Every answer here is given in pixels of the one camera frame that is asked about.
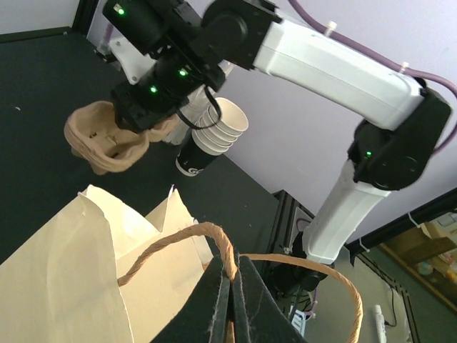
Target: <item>black table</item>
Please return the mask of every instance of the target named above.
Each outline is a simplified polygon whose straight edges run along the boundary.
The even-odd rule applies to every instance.
[[[96,176],[63,135],[70,113],[124,79],[78,34],[0,45],[0,263],[89,184],[146,215],[175,184],[200,222],[224,227],[240,252],[266,252],[278,201],[226,156],[197,177],[174,165],[179,148],[152,144],[129,170]]]

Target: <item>paper bag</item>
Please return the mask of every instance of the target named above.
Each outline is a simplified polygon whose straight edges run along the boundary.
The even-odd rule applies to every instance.
[[[1,341],[150,342],[212,255],[206,241],[195,241],[197,251],[187,239],[119,289],[148,245],[193,224],[176,190],[146,218],[96,187],[66,205],[0,266]]]

